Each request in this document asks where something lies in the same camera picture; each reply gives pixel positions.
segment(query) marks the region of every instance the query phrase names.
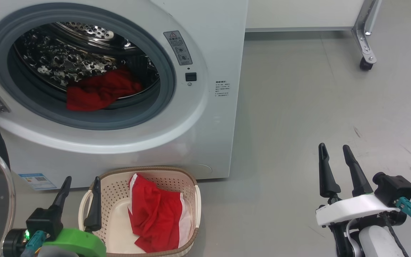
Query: floor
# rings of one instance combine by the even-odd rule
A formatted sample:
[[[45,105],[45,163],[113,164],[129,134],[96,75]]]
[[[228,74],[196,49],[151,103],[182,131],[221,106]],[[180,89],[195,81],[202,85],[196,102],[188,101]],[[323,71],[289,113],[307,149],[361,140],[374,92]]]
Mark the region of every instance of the floor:
[[[384,1],[369,41],[378,62],[363,72],[349,32],[246,35],[232,170],[199,183],[202,221],[189,257],[334,256],[331,232],[315,220],[326,203],[321,142],[342,198],[352,190],[344,144],[369,180],[383,171],[411,181],[411,1]],[[19,178],[16,190],[15,227],[55,197]],[[67,198],[65,227],[77,226],[83,194]],[[411,256],[411,221],[395,231]]]

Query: red garment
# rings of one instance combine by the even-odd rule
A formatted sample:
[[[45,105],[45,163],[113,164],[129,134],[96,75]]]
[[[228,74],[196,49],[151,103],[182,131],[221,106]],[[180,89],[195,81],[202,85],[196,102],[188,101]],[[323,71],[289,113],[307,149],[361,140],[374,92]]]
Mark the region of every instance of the red garment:
[[[71,81],[66,90],[66,107],[71,111],[97,111],[118,98],[142,91],[142,85],[126,66],[104,75]]]
[[[181,192],[158,189],[135,174],[129,182],[128,214],[135,244],[147,253],[182,247],[188,241],[191,219]]]

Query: basket rim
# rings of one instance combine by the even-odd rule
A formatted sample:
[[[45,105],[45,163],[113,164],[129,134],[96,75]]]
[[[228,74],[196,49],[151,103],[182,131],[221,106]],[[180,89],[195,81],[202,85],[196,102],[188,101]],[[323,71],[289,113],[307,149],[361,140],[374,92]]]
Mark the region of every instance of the basket rim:
[[[134,172],[134,171],[176,171],[176,172],[181,172],[185,175],[187,175],[191,181],[193,182],[194,186],[197,187],[197,182],[196,179],[186,170],[177,168],[177,167],[171,167],[171,166],[142,166],[142,167],[129,167],[129,168],[121,168],[113,171],[108,171],[102,175],[99,176],[100,179],[104,179],[105,177],[109,177],[110,175],[114,174],[120,174],[120,173],[126,173],[126,172]],[[93,186],[95,185],[95,182],[91,184],[89,190],[93,189]],[[175,255],[179,254],[181,252],[186,251],[189,247],[192,246],[194,241],[196,240],[196,237],[198,236],[199,228],[194,228],[193,235],[191,238],[186,242],[185,245],[178,249],[174,250],[169,250],[169,251],[163,251],[163,252],[151,252],[151,253],[107,253],[106,255],[108,257],[161,257],[161,256],[170,256],[170,255]]]

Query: white washing machine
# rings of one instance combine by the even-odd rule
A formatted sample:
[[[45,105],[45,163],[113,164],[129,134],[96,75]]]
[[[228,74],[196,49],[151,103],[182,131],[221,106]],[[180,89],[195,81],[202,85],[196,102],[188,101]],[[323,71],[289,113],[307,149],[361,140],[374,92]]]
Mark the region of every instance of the white washing machine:
[[[181,166],[229,176],[247,0],[0,0],[0,130],[34,189]],[[92,112],[68,81],[126,65],[143,91]]]

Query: basket handle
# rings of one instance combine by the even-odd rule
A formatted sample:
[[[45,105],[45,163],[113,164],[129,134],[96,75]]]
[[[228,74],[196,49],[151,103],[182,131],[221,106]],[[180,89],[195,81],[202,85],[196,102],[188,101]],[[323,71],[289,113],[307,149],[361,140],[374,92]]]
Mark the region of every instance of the basket handle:
[[[85,203],[89,199],[88,207],[86,210],[87,215],[85,215]],[[93,192],[88,190],[85,195],[82,197],[82,201],[80,202],[80,206],[78,207],[78,229],[81,231],[85,231],[85,227],[83,226],[83,217],[88,216],[88,212],[90,211],[91,201],[93,200]]]
[[[201,191],[199,190],[199,186],[196,185],[196,228],[199,228],[199,225],[201,224]]]

